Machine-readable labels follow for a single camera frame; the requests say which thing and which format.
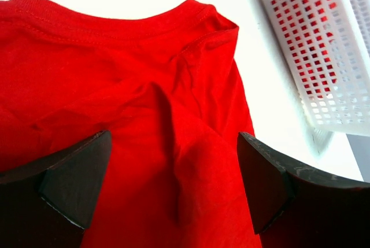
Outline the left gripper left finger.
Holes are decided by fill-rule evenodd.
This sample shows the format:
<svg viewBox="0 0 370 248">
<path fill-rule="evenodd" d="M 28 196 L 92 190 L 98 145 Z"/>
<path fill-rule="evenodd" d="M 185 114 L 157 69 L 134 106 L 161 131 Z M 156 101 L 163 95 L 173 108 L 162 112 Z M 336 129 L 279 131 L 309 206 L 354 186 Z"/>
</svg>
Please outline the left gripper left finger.
<svg viewBox="0 0 370 248">
<path fill-rule="evenodd" d="M 112 151 L 101 131 L 1 173 L 1 247 L 80 247 Z"/>
</svg>

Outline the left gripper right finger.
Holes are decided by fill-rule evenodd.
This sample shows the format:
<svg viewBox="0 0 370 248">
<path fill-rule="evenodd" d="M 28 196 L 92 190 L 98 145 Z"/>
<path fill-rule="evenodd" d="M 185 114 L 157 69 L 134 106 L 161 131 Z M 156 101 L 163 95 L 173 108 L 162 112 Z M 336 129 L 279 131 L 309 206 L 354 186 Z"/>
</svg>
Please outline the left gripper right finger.
<svg viewBox="0 0 370 248">
<path fill-rule="evenodd" d="M 241 132 L 237 154 L 263 247 L 368 247 L 369 184 L 298 161 Z"/>
</svg>

